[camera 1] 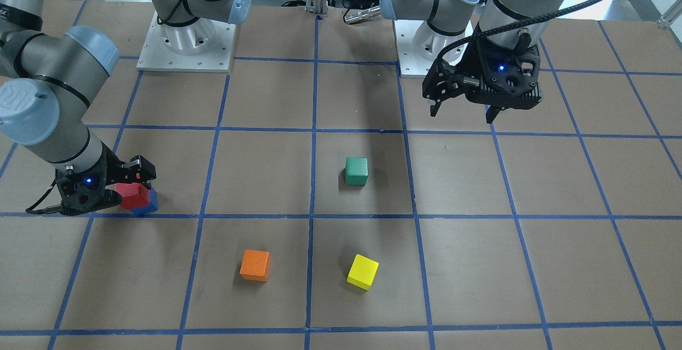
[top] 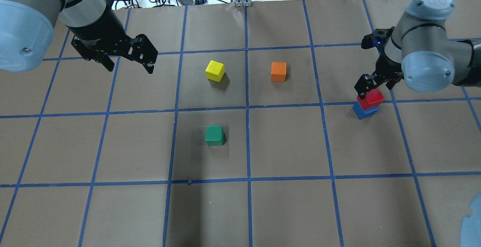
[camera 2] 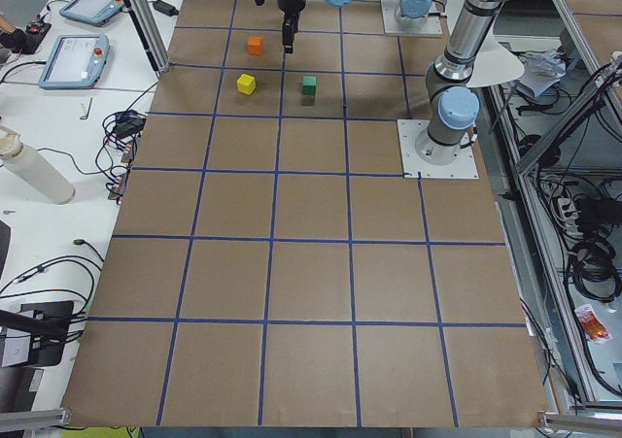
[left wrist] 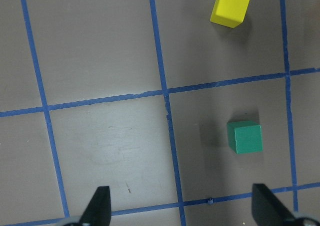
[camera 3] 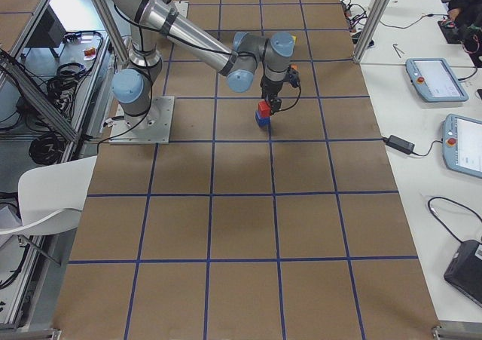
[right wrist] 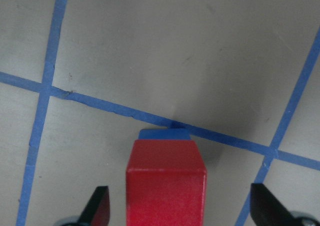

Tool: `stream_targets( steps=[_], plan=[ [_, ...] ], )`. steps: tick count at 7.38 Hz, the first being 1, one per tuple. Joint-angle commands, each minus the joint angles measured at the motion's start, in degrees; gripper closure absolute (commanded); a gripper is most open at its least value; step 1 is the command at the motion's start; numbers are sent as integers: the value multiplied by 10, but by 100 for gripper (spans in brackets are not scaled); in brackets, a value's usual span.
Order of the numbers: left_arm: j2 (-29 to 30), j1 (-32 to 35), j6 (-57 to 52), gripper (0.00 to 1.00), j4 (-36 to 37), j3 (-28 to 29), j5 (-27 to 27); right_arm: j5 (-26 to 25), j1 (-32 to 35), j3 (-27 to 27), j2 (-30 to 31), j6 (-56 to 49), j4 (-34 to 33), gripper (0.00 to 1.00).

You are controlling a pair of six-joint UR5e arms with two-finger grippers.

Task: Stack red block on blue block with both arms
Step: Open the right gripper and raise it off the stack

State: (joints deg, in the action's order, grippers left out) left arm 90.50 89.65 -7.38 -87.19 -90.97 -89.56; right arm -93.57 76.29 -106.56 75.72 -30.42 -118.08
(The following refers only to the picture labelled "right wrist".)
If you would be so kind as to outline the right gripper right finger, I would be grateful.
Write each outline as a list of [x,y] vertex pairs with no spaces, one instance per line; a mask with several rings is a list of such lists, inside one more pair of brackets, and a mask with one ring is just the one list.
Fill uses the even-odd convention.
[[250,191],[250,215],[257,226],[300,225],[300,220],[262,183],[252,183]]

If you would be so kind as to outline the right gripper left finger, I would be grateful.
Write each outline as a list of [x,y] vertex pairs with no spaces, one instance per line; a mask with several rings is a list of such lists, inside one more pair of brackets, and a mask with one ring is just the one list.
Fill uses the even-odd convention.
[[110,213],[108,186],[98,186],[77,220],[77,224],[107,226],[110,221]]

